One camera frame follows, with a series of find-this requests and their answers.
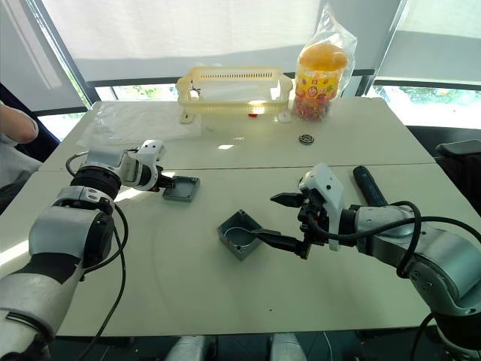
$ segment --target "gray metal box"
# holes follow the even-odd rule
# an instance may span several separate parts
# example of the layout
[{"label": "gray metal box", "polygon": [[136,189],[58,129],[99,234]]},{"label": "gray metal box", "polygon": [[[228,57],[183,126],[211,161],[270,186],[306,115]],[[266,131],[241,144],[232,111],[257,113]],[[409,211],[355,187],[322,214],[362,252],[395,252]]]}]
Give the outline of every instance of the gray metal box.
[{"label": "gray metal box", "polygon": [[201,183],[196,177],[173,176],[175,187],[165,188],[164,199],[168,201],[192,202]]},{"label": "gray metal box", "polygon": [[250,233],[254,229],[261,228],[262,226],[249,214],[240,209],[217,228],[217,233],[222,243],[242,261],[262,243]]}]

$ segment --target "small round object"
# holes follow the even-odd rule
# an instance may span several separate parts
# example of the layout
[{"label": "small round object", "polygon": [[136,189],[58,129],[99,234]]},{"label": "small round object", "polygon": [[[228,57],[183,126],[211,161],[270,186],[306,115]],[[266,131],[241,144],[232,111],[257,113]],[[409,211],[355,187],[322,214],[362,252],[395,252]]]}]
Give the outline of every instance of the small round object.
[{"label": "small round object", "polygon": [[314,142],[314,137],[312,135],[303,134],[299,137],[299,141],[303,145],[311,145]]}]

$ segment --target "orange lid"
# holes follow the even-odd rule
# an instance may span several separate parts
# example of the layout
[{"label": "orange lid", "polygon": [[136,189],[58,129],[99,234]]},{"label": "orange lid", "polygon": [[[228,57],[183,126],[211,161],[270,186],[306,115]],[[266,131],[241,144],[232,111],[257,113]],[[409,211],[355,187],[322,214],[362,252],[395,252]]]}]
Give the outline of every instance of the orange lid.
[{"label": "orange lid", "polygon": [[346,67],[347,56],[340,47],[320,43],[304,50],[299,56],[299,62],[312,70],[334,71]]}]

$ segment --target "white roller blind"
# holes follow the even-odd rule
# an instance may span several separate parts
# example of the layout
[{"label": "white roller blind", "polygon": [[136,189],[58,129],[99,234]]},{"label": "white roller blind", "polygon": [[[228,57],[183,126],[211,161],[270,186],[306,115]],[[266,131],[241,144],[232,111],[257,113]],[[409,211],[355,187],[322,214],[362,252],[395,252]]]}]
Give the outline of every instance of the white roller blind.
[{"label": "white roller blind", "polygon": [[[294,71],[320,0],[44,0],[87,81],[184,75],[192,66],[278,65]],[[333,0],[358,36],[356,68],[375,68],[399,0]]]},{"label": "white roller blind", "polygon": [[0,81],[31,111],[83,107],[24,2],[0,0]]},{"label": "white roller blind", "polygon": [[479,83],[480,63],[480,0],[409,0],[379,76]]}]

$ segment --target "plastic basket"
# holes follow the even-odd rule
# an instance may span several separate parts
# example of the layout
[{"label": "plastic basket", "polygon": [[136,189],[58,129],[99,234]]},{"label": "plastic basket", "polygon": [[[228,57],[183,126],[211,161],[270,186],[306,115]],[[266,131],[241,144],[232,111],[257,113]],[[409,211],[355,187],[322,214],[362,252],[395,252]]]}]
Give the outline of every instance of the plastic basket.
[{"label": "plastic basket", "polygon": [[[271,87],[279,88],[275,99],[259,100],[255,94],[251,99],[212,100],[204,99],[203,89],[219,89],[226,83],[235,87],[260,89],[265,91]],[[286,109],[289,103],[289,92],[292,81],[283,74],[282,68],[267,66],[222,66],[192,68],[190,72],[178,80],[178,102],[189,114],[275,114]]]}]

